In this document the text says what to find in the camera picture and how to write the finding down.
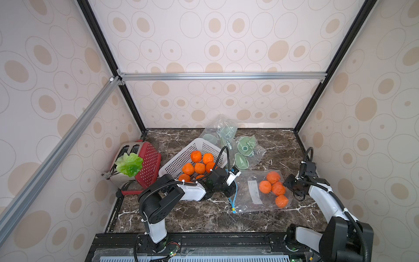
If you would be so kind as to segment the black left corner post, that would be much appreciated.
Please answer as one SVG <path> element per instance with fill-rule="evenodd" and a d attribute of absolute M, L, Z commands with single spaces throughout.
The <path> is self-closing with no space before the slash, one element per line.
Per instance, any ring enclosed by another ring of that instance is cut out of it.
<path fill-rule="evenodd" d="M 107 40 L 105 39 L 105 36 L 100 28 L 100 25 L 98 23 L 98 20 L 96 19 L 96 16 L 94 15 L 93 9 L 89 3 L 89 1 L 86 0 L 77 0 L 76 1 L 77 5 L 79 6 L 79 8 L 81 9 L 81 12 L 96 40 L 96 43 L 99 46 L 99 49 L 101 51 L 101 54 L 103 55 L 103 57 L 105 58 L 105 62 L 108 65 L 108 67 L 110 68 L 110 71 L 112 73 L 113 76 L 118 76 L 121 78 L 121 82 L 122 84 L 119 85 L 120 91 L 123 95 L 123 98 L 125 100 L 125 102 L 128 105 L 128 108 L 137 124 L 137 126 L 140 129 L 140 132 L 142 135 L 146 135 L 148 129 L 145 127 L 145 124 L 143 122 L 143 120 L 140 117 L 140 114 L 134 104 L 134 99 L 131 95 L 131 93 L 128 90 L 127 85 L 124 83 L 124 81 L 122 80 L 122 73 L 119 71 L 119 67 L 114 59 L 114 56 L 112 54 L 112 51 L 110 49 L 110 46 L 107 42 Z"/>

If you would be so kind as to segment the black corner post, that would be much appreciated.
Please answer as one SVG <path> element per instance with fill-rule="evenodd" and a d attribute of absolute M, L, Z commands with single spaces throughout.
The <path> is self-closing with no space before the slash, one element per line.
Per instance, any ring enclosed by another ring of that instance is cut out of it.
<path fill-rule="evenodd" d="M 98 20 L 96 19 L 96 16 L 94 15 L 93 9 L 89 3 L 89 1 L 86 0 L 77 0 L 76 1 L 77 5 L 79 6 L 79 8 L 81 9 L 81 12 L 96 40 L 96 43 L 99 46 L 99 49 L 101 51 L 101 54 L 103 55 L 103 57 L 105 58 L 105 62 L 108 65 L 108 67 L 110 68 L 110 71 L 112 73 L 113 76 L 118 76 L 121 78 L 121 82 L 122 84 L 119 85 L 120 91 L 123 95 L 123 98 L 125 100 L 125 102 L 128 105 L 128 108 L 137 124 L 137 126 L 140 129 L 140 132 L 142 135 L 146 135 L 148 129 L 145 127 L 145 124 L 143 122 L 143 120 L 140 117 L 140 114 L 134 104 L 134 99 L 131 95 L 131 93 L 128 90 L 127 85 L 124 83 L 124 81 L 122 80 L 122 73 L 119 71 L 119 67 L 114 59 L 114 56 L 112 54 L 112 51 L 110 49 L 110 46 L 107 42 L 107 40 L 105 39 L 105 36 L 100 28 L 100 25 L 98 23 Z"/>
<path fill-rule="evenodd" d="M 311 114 L 312 110 L 314 109 L 316 103 L 320 99 L 324 89 L 327 87 L 328 83 L 332 79 L 334 73 L 338 69 L 341 61 L 347 54 L 349 48 L 351 47 L 352 43 L 354 42 L 355 38 L 359 34 L 362 26 L 367 21 L 370 13 L 372 12 L 373 8 L 377 4 L 377 0 L 367 0 L 364 1 L 361 5 L 361 9 L 358 14 L 355 16 L 355 19 L 351 26 L 349 27 L 348 32 L 346 33 L 341 45 L 337 49 L 335 56 L 333 57 L 329 67 L 326 70 L 326 77 L 324 80 L 320 82 L 317 86 L 312 98 L 310 99 L 308 105 L 306 106 L 302 116 L 300 117 L 299 121 L 297 122 L 294 133 L 296 136 L 299 135 L 304 123 L 308 119 L 309 115 Z"/>

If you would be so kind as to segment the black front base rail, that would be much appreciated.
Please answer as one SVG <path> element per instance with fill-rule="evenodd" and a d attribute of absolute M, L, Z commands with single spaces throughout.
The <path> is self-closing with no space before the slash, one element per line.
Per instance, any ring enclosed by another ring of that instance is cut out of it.
<path fill-rule="evenodd" d="M 313 250 L 288 249 L 284 233 L 170 233 L 156 244 L 144 234 L 98 234 L 87 262 L 320 262 Z"/>

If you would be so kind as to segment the silver aluminium left rail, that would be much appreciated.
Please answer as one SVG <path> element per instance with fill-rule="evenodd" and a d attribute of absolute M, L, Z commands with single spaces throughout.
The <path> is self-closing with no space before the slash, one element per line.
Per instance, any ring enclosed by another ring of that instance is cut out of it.
<path fill-rule="evenodd" d="M 2 245 L 7 238 L 9 238 L 23 215 L 27 212 L 59 165 L 63 162 L 68 152 L 73 148 L 108 97 L 120 83 L 120 76 L 113 76 L 112 79 L 107 82 L 1 215 Z"/>

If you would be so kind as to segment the silver aluminium rail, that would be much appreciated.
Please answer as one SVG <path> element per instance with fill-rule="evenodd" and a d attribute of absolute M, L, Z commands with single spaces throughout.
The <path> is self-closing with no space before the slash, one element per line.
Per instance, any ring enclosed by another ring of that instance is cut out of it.
<path fill-rule="evenodd" d="M 223 73 L 121 73 L 114 76 L 120 83 L 130 81 L 256 81 L 256 80 L 324 80 L 326 72 L 223 72 Z"/>
<path fill-rule="evenodd" d="M 113 76 L 112 79 L 107 82 L 1 215 L 2 245 L 7 238 L 9 238 L 23 215 L 27 212 L 59 165 L 63 162 L 68 152 L 73 148 L 108 97 L 120 83 L 120 76 Z"/>

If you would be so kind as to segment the silver aluminium back rail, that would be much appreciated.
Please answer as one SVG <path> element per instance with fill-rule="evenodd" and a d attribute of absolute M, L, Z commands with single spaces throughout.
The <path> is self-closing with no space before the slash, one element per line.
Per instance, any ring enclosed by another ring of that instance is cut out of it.
<path fill-rule="evenodd" d="M 121 73 L 114 76 L 120 83 L 130 81 L 256 81 L 256 80 L 324 80 L 326 72 L 223 72 L 223 73 Z"/>

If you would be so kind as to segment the orange toy mandarin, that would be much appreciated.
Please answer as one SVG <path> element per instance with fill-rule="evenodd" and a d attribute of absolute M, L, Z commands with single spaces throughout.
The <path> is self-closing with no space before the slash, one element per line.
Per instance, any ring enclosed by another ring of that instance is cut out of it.
<path fill-rule="evenodd" d="M 196 163 L 194 166 L 194 171 L 199 175 L 203 175 L 206 171 L 206 166 L 203 163 Z"/>
<path fill-rule="evenodd" d="M 202 161 L 205 165 L 207 165 L 208 163 L 213 163 L 214 162 L 214 156 L 211 153 L 206 153 L 203 155 Z"/>
<path fill-rule="evenodd" d="M 191 153 L 191 160 L 192 160 L 194 163 L 198 163 L 198 162 L 200 162 L 200 161 L 202 160 L 202 154 L 201 154 L 201 152 L 200 152 L 200 151 L 193 151 L 193 152 Z"/>
<path fill-rule="evenodd" d="M 187 174 L 187 175 L 191 176 L 195 173 L 195 168 L 191 163 L 187 163 L 183 166 L 182 172 L 184 174 Z"/>

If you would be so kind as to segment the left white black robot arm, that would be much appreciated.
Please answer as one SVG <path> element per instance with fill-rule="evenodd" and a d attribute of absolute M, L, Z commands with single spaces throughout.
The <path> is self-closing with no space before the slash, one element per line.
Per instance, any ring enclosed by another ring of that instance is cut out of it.
<path fill-rule="evenodd" d="M 227 146 L 223 146 L 214 162 L 214 167 L 206 175 L 192 179 L 175 180 L 165 174 L 139 196 L 139 214 L 145 226 L 147 244 L 153 253 L 160 253 L 167 246 L 174 245 L 175 250 L 161 261 L 167 262 L 181 249 L 177 242 L 169 241 L 165 218 L 181 201 L 202 202 L 209 200 L 215 193 L 222 193 L 227 198 L 237 194 L 234 180 L 241 174 L 237 166 L 230 164 Z"/>

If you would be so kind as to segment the green toy lettuce leaf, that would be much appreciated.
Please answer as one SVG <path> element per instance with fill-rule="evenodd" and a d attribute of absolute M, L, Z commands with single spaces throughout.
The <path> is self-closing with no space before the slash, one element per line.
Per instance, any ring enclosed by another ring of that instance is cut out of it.
<path fill-rule="evenodd" d="M 116 170 L 130 178 L 135 177 L 143 168 L 144 160 L 135 153 L 124 153 L 116 161 Z"/>

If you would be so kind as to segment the blue-seal clear zip-top bag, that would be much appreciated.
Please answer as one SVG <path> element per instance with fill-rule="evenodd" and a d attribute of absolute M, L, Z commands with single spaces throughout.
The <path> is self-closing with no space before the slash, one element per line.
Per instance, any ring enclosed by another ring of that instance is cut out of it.
<path fill-rule="evenodd" d="M 229 198 L 234 214 L 283 210 L 291 206 L 291 191 L 284 185 L 280 170 L 243 170 L 232 183 L 236 189 Z"/>

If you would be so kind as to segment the black right corner post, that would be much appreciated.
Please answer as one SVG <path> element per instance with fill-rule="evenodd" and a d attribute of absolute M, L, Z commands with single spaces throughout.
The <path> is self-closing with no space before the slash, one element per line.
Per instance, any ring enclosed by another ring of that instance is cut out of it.
<path fill-rule="evenodd" d="M 312 110 L 314 109 L 316 103 L 320 99 L 324 89 L 327 87 L 328 83 L 332 79 L 334 73 L 338 69 L 341 61 L 347 54 L 349 48 L 351 47 L 352 43 L 354 42 L 355 38 L 359 34 L 362 26 L 367 21 L 370 13 L 372 12 L 373 8 L 377 4 L 377 0 L 367 0 L 364 1 L 361 5 L 361 9 L 358 14 L 355 16 L 355 19 L 351 26 L 349 27 L 348 32 L 346 33 L 341 45 L 337 49 L 335 56 L 333 57 L 329 67 L 326 70 L 326 77 L 324 80 L 320 82 L 317 86 L 312 98 L 310 99 L 308 105 L 306 106 L 302 116 L 300 117 L 299 121 L 297 122 L 294 133 L 296 136 L 299 135 L 304 123 L 308 119 L 309 115 L 311 114 Z"/>

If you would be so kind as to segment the white perforated plastic basket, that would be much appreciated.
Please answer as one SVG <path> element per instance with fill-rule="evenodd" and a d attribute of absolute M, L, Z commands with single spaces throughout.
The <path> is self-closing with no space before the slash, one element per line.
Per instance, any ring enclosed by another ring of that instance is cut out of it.
<path fill-rule="evenodd" d="M 203 138 L 196 138 L 163 165 L 158 176 L 162 177 L 165 174 L 170 174 L 173 179 L 178 180 L 179 176 L 184 174 L 182 169 L 186 164 L 195 166 L 196 163 L 191 160 L 191 153 L 194 151 L 200 151 L 202 156 L 210 153 L 216 160 L 221 149 Z"/>

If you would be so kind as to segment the green-seal clear zip-top bag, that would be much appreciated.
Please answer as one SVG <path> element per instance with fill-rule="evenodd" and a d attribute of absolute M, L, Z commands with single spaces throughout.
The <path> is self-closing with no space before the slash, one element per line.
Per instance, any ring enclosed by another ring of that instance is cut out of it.
<path fill-rule="evenodd" d="M 266 153 L 259 145 L 255 135 L 240 136 L 227 141 L 230 150 L 229 159 L 240 170 L 252 169 L 258 165 Z"/>

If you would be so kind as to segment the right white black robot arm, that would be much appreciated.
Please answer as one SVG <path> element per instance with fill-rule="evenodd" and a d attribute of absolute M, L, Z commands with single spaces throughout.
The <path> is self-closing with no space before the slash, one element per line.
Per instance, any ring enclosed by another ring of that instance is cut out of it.
<path fill-rule="evenodd" d="M 291 224 L 284 238 L 286 248 L 296 252 L 305 246 L 323 262 L 370 262 L 373 228 L 352 215 L 327 180 L 318 176 L 313 155 L 314 149 L 308 148 L 298 174 L 288 176 L 284 185 L 299 201 L 311 197 L 323 213 L 327 227 L 320 233 Z"/>

